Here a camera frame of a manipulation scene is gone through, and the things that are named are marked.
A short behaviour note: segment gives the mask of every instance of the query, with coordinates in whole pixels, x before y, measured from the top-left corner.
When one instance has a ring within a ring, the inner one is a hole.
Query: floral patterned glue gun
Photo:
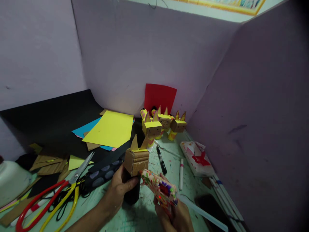
[[[176,198],[176,186],[147,169],[140,171],[140,173],[144,184],[154,193],[160,203],[160,206],[165,209],[166,213],[171,218],[171,205],[177,206],[178,203]]]

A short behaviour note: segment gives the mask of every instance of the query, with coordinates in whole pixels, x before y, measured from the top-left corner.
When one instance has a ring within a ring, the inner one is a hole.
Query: pen
[[[159,156],[159,160],[160,160],[160,164],[161,164],[163,175],[166,175],[167,174],[167,170],[166,170],[165,164],[164,164],[164,162],[162,160],[161,152],[160,152],[160,149],[159,149],[158,146],[157,146],[157,152],[158,152],[158,156]]]

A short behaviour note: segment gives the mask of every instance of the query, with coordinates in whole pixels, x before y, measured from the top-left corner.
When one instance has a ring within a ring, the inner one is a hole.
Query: cardboard figure
[[[150,118],[149,112],[145,109],[141,110],[142,130],[144,135],[148,137],[148,147],[153,146],[155,138],[160,136],[162,124],[159,122],[158,112],[156,111],[153,119]]]
[[[185,122],[186,112],[179,119],[179,111],[177,111],[175,118],[171,122],[171,131],[168,134],[168,139],[174,141],[177,133],[182,133],[187,128],[187,123]]]
[[[159,117],[159,122],[162,124],[162,129],[161,129],[160,136],[156,137],[157,140],[159,140],[162,137],[164,131],[168,132],[168,130],[170,128],[170,124],[171,124],[172,120],[174,119],[174,117],[171,116],[171,115],[168,115],[167,112],[168,112],[167,107],[166,107],[165,112],[163,114],[161,114],[161,106],[158,109],[158,117]]]
[[[148,169],[149,151],[146,149],[148,144],[147,136],[140,148],[137,147],[137,137],[135,135],[131,147],[126,150],[124,167],[128,173],[134,177],[139,171]]]

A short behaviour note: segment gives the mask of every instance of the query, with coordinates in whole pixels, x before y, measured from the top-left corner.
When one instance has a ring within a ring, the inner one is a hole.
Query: red paper
[[[146,84],[144,108],[151,112],[153,106],[159,108],[163,114],[167,107],[168,114],[171,113],[177,89],[165,85]]]

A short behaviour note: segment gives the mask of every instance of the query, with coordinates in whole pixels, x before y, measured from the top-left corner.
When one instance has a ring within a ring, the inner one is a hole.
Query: cardboard ear
[[[142,119],[144,121],[145,121],[146,114],[147,114],[147,110],[146,109],[141,109],[141,116],[142,116]]]
[[[179,111],[176,113],[175,120],[179,120]]]
[[[147,112],[147,115],[145,117],[145,122],[151,122],[150,120],[150,115],[149,115],[149,111]]]
[[[141,145],[140,150],[147,149],[147,144],[148,144],[148,136],[146,135],[146,136],[145,136],[145,139],[144,139],[144,141],[143,141],[143,143],[142,143],[142,145]]]
[[[132,141],[132,144],[131,144],[131,147],[130,147],[131,150],[137,150],[138,149],[138,145],[137,145],[137,135],[135,134],[134,136],[134,139]]]
[[[184,112],[184,114],[181,116],[180,121],[185,121],[186,120],[186,111]]]
[[[152,119],[152,121],[159,121],[159,116],[158,116],[158,112],[156,111],[154,114],[154,118]]]
[[[163,115],[168,115],[167,107],[165,108],[165,112]]]

